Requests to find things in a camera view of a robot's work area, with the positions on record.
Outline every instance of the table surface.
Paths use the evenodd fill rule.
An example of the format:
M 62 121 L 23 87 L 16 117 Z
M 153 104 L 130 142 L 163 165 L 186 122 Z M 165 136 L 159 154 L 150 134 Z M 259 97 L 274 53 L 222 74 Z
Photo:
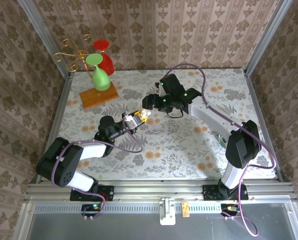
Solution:
M 110 115 L 115 122 L 121 114 L 142 108 L 142 99 L 156 93 L 154 83 L 166 70 L 115 71 L 110 80 L 119 98 L 85 110 L 79 93 L 93 88 L 86 72 L 74 73 L 71 90 L 64 110 L 59 136 L 70 142 L 93 139 L 101 117 Z M 242 121 L 253 120 L 260 130 L 259 120 L 241 69 L 205 69 L 207 99 L 229 115 Z M 202 76 L 196 70 L 179 69 L 173 73 L 185 89 L 201 91 Z M 164 112 L 153 111 L 136 137 L 144 144 L 142 153 L 127 153 L 114 149 L 103 158 L 80 161 L 78 169 L 97 179 L 134 178 L 219 178 L 227 166 L 225 149 L 218 142 L 218 133 L 203 120 L 184 114 L 172 119 Z M 127 134 L 115 144 L 128 150 L 140 147 Z M 250 163 L 270 165 L 267 151 L 262 148 Z M 246 179 L 272 179 L 272 170 L 251 168 Z

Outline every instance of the floral pattern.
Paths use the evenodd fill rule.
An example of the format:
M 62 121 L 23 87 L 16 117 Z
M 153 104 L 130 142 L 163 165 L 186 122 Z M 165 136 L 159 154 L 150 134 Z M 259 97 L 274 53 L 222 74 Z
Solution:
M 36 0 L 33 4 L 59 51 L 66 38 L 75 39 L 84 49 L 82 36 L 92 34 L 115 46 L 106 53 L 116 70 L 154 70 L 182 62 L 243 68 L 277 0 L 94 0 L 86 4 Z M 80 61 L 77 64 L 84 69 Z
M 210 102 L 226 113 L 258 124 L 252 99 L 244 74 L 239 69 L 206 69 L 205 94 Z M 85 110 L 79 93 L 91 89 L 93 83 L 85 72 L 76 72 L 68 96 L 59 136 L 69 141 L 92 139 L 97 132 L 101 117 L 110 115 L 116 122 L 121 114 L 142 108 L 142 99 L 156 93 L 154 83 L 159 81 L 165 70 L 116 71 L 110 80 L 115 85 L 119 98 Z M 202 77 L 196 70 L 174 71 L 184 87 L 200 90 Z M 207 178 L 220 177 L 227 160 L 225 149 L 218 142 L 218 133 L 203 119 L 187 114 L 172 119 L 164 112 L 152 111 L 146 124 L 135 134 L 145 146 L 142 153 L 128 153 L 114 149 L 104 158 L 90 158 L 79 164 L 79 170 L 103 179 L 125 178 Z M 137 151 L 139 146 L 129 136 L 116 139 L 119 147 Z M 268 153 L 262 150 L 254 164 L 269 166 Z M 251 169 L 246 178 L 274 178 L 275 173 Z
M 48 13 L 54 1 L 36 1 Z M 79 7 L 78 0 L 69 1 Z M 61 27 L 54 28 L 63 35 Z M 0 1 L 0 240 L 13 236 L 64 79 L 18 1 Z

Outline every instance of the patterned wallpaper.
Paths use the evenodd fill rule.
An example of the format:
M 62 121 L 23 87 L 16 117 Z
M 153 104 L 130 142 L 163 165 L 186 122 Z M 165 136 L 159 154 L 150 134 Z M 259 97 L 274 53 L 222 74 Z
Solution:
M 298 197 L 298 0 L 251 75 L 275 153 Z
M 63 78 L 16 0 L 0 0 L 0 240 L 11 239 Z
M 168 69 L 188 62 L 242 68 L 278 0 L 35 0 L 58 48 L 82 36 L 110 42 L 116 70 Z

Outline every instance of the wooden base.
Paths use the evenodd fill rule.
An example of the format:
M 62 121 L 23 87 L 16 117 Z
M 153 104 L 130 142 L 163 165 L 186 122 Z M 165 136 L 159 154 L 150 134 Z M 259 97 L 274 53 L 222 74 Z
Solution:
M 98 91 L 95 88 L 92 88 L 80 93 L 84 109 L 90 109 L 118 97 L 119 95 L 112 82 L 110 87 L 105 91 Z

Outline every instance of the purple cable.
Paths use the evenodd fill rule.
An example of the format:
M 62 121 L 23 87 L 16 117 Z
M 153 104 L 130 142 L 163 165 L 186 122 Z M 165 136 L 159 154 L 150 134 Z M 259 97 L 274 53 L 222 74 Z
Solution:
M 61 153 L 59 154 L 57 160 L 56 160 L 55 163 L 54 163 L 54 166 L 53 166 L 53 169 L 52 169 L 52 172 L 51 172 L 51 183 L 52 183 L 52 185 L 53 185 L 54 187 L 58 187 L 58 186 L 56 185 L 56 183 L 55 183 L 55 173 L 56 173 L 56 169 L 57 169 L 57 167 L 58 167 L 58 165 L 59 165 L 60 159 L 63 157 L 63 155 L 65 154 L 65 152 L 67 151 L 67 149 L 68 149 L 70 146 L 74 145 L 74 144 L 83 144 L 83 145 L 84 145 L 84 144 L 105 144 L 105 145 L 107 145 L 107 146 L 111 146 L 111 147 L 114 147 L 114 148 L 116 148 L 116 149 L 119 149 L 119 150 L 128 152 L 128 153 L 133 153 L 133 154 L 141 153 L 141 152 L 145 149 L 145 147 L 142 145 L 142 143 L 141 143 L 137 138 L 135 138 L 135 137 L 131 134 L 130 130 L 129 130 L 128 128 L 126 128 L 125 120 L 122 120 L 122 125 L 123 125 L 123 128 L 125 128 L 126 132 L 129 134 L 129 136 L 130 136 L 130 137 L 131 137 L 131 138 L 132 138 L 132 139 L 133 139 L 133 140 L 134 140 L 134 141 L 141 147 L 141 150 L 138 150 L 138 151 L 131 151 L 131 150 L 128 150 L 128 149 L 124 149 L 124 148 L 122 148 L 122 147 L 120 147 L 120 146 L 116 146 L 116 145 L 113 145 L 113 144 L 111 144 L 111 143 L 108 143 L 108 142 L 105 142 L 105 141 L 98 141 L 98 140 L 73 141 L 73 142 L 69 143 L 67 146 L 65 146 L 65 147 L 63 148 L 63 150 L 61 151 Z M 98 215 L 99 215 L 99 214 L 103 211 L 103 209 L 104 209 L 105 202 L 106 202 L 105 198 L 104 198 L 102 195 L 97 194 L 97 193 L 85 192 L 85 191 L 81 191 L 80 189 L 76 189 L 76 188 L 73 188 L 73 187 L 71 187 L 71 188 L 72 188 L 73 190 L 75 190 L 75 191 L 81 193 L 81 194 L 89 195 L 89 196 L 96 196 L 96 197 L 99 197 L 99 198 L 102 199 L 102 203 L 103 203 L 103 204 L 101 204 L 101 209 L 100 209 L 99 212 L 94 216 L 95 218 L 98 217 Z
M 272 163 L 272 166 L 261 166 L 261 165 L 254 165 L 254 164 L 250 164 L 250 165 L 247 165 L 241 175 L 241 178 L 239 180 L 239 184 L 238 184 L 238 206 L 239 206 L 239 209 L 240 209 L 240 215 L 241 215 L 241 219 L 243 221 L 243 224 L 246 228 L 246 230 L 250 233 L 251 236 L 253 237 L 257 237 L 258 236 L 258 229 L 256 227 L 256 225 L 254 225 L 255 227 L 255 230 L 256 230 L 256 233 L 253 233 L 251 232 L 251 230 L 248 228 L 247 224 L 246 224 L 246 221 L 245 219 L 248 219 L 246 217 L 244 217 L 244 213 L 243 213 L 243 208 L 241 206 L 241 184 L 242 184 L 242 181 L 243 181 L 243 178 L 247 172 L 247 169 L 248 168 L 259 168 L 259 169 L 267 169 L 267 170 L 273 170 L 276 165 L 277 165 L 277 159 L 275 157 L 275 155 L 273 154 L 273 152 L 270 150 L 270 148 L 263 142 L 261 141 L 258 137 L 256 137 L 254 134 L 252 134 L 251 132 L 249 132 L 248 130 L 246 130 L 243 126 L 240 126 L 239 124 L 237 124 L 236 122 L 233 122 L 230 118 L 226 117 L 225 115 L 223 115 L 221 112 L 218 112 L 217 110 L 215 110 L 214 108 L 212 108 L 206 98 L 205 98 L 205 94 L 204 94 L 204 90 L 205 90 L 205 85 L 206 85 L 206 75 L 204 73 L 204 71 L 198 67 L 197 65 L 194 65 L 194 64 L 191 64 L 191 63 L 180 63 L 176 66 L 174 66 L 173 68 L 171 68 L 164 76 L 168 75 L 172 70 L 180 67 L 180 66 L 191 66 L 191 67 L 194 67 L 195 69 L 198 69 L 202 76 L 203 76 L 203 83 L 202 83 L 202 87 L 201 87 L 201 95 L 202 95 L 202 101 L 204 102 L 204 104 L 211 110 L 213 111 L 215 114 L 219 115 L 220 117 L 222 117 L 224 120 L 228 121 L 229 123 L 231 123 L 232 125 L 236 126 L 237 128 L 239 128 L 240 130 L 244 131 L 246 134 L 248 134 L 250 137 L 252 137 L 254 140 L 256 140 L 260 145 L 262 145 L 269 153 L 270 155 L 270 160 L 271 160 L 271 163 Z
M 221 212 L 222 214 L 224 214 L 224 215 L 226 215 L 228 218 L 230 218 L 230 219 L 232 219 L 232 220 L 234 220 L 234 219 L 236 219 L 236 218 L 242 218 L 242 216 L 231 216 L 230 214 L 228 214 L 228 213 L 226 213 L 225 211 L 222 211 Z M 249 219 L 248 217 L 243 217 L 244 219 L 246 219 L 246 220 L 248 220 L 249 221 L 249 223 L 251 223 L 253 226 L 254 226 L 254 229 L 255 229 L 255 235 L 256 236 L 258 236 L 258 228 L 256 227 L 256 224 L 254 223 L 254 221 L 252 221 L 251 219 Z

